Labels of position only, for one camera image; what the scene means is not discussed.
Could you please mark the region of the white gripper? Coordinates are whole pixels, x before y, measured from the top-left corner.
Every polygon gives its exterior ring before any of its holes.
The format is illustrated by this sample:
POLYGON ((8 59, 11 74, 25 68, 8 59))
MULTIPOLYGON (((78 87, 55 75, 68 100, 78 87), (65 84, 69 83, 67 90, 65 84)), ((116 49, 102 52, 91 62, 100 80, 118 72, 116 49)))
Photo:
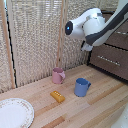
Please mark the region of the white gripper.
POLYGON ((93 49, 93 46, 90 46, 85 41, 83 41, 81 45, 81 51, 91 51, 93 49))

